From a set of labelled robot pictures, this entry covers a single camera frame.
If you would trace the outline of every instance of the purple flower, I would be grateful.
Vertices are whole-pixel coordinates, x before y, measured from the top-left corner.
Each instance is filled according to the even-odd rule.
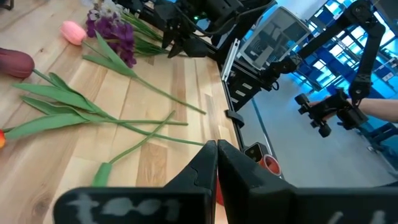
[[[112,50],[113,50],[114,52],[116,52],[116,53],[118,52],[120,43],[108,42],[108,45],[112,48]]]
[[[137,63],[134,58],[133,27],[127,22],[121,22],[116,13],[104,16],[97,10],[90,10],[87,14],[86,25],[87,36],[95,37],[95,31],[97,31],[129,68]]]
[[[126,63],[129,68],[132,68],[137,63],[137,60],[134,58],[134,52],[132,51],[132,49],[123,50],[120,53],[120,58],[123,60],[124,63]]]
[[[113,19],[108,17],[101,17],[96,21],[96,30],[101,34],[104,39],[115,39],[117,38],[115,33],[115,26]]]

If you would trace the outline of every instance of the gray floor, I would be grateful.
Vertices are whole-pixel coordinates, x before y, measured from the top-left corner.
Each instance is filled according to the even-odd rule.
[[[366,149],[366,140],[338,126],[337,118],[329,122],[332,134],[322,138],[310,119],[297,112],[294,97],[301,92],[290,78],[282,77],[279,91],[262,91],[254,98],[288,182],[297,187],[374,187],[396,181],[381,157]],[[252,103],[239,114],[246,123],[245,145],[266,145]]]

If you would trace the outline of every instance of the tulip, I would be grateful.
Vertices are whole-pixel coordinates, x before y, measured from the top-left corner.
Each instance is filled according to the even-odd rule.
[[[2,130],[0,129],[0,149],[1,149],[2,147],[4,147],[5,144],[6,144],[6,137],[5,137],[5,135],[4,135],[4,131],[2,131]]]
[[[27,78],[34,67],[35,62],[30,55],[16,50],[0,48],[0,73],[17,78]]]
[[[60,31],[63,37],[74,45],[81,45],[87,38],[86,31],[81,28],[79,24],[73,21],[63,22]]]

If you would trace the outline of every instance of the wooden tabletop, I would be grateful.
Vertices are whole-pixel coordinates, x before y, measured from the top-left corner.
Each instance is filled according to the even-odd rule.
[[[79,0],[19,0],[14,10],[0,11],[0,47],[20,50],[36,69],[55,72],[72,88],[120,119],[165,119],[188,126],[165,126],[160,134],[191,141],[226,139],[237,146],[216,63],[208,58],[166,55],[139,59],[134,71],[153,85],[205,110],[207,115],[176,104],[129,78],[81,59],[88,49],[68,44],[59,34],[65,20],[84,24],[88,8]],[[0,73],[0,128],[39,116],[23,103],[27,94],[13,83],[42,83]],[[140,124],[152,131],[154,125]],[[0,151],[0,223],[52,223],[54,201],[67,190],[89,186],[101,162],[137,144],[144,136],[115,124],[84,124],[8,141]],[[200,146],[152,139],[114,165],[110,186],[163,186],[195,156]],[[226,223],[217,205],[217,223]]]

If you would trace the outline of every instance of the orange tulip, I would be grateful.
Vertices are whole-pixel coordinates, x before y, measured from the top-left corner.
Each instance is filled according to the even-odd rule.
[[[87,33],[79,24],[73,21],[65,21],[61,26],[61,33],[71,44],[81,45],[86,39]]]
[[[4,136],[4,132],[0,130],[0,149],[6,144],[6,137]]]

